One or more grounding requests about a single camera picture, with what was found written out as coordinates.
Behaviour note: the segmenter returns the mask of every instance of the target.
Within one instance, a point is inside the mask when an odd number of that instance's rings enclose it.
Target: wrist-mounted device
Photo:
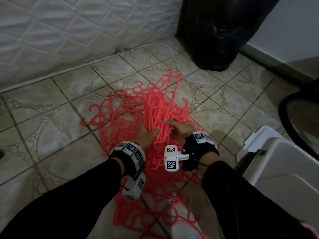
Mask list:
[[[146,180],[145,175],[142,173],[145,168],[145,153],[143,149],[134,142],[124,141],[111,151],[108,158],[114,157],[123,162],[125,168],[123,176],[129,175],[122,195],[129,200],[138,199]]]
[[[208,152],[215,152],[219,155],[216,144],[213,140],[201,131],[193,132],[185,138],[183,151],[179,152],[176,145],[165,147],[164,166],[167,171],[177,171],[179,161],[184,160],[182,170],[192,171],[198,169],[198,162]]]

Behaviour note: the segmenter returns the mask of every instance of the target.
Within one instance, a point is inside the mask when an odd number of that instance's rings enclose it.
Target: black hose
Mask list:
[[[291,124],[287,113],[287,105],[290,101],[293,100],[301,99],[319,103],[319,92],[317,90],[317,86],[319,86],[319,78],[314,80],[312,83],[307,84],[299,92],[290,94],[285,99],[283,99],[279,104],[279,117],[286,132],[293,140],[293,142],[319,161],[319,155],[308,144],[306,144],[301,136],[299,136],[299,134],[296,132],[293,125]]]

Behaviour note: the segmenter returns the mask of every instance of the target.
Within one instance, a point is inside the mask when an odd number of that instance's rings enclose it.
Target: right hand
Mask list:
[[[185,144],[185,137],[188,137],[193,132],[196,132],[195,127],[189,122],[178,122],[172,119],[165,118],[164,121],[175,129],[171,130],[171,136],[181,145]]]

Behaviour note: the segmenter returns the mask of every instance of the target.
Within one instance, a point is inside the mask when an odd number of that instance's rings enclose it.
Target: mattress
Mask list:
[[[0,0],[0,90],[176,33],[182,0]]]

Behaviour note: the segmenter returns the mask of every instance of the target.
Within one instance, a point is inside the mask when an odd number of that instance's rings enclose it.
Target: white wall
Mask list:
[[[182,0],[0,0],[0,90],[176,33]]]
[[[318,78],[319,0],[280,0],[248,44]]]

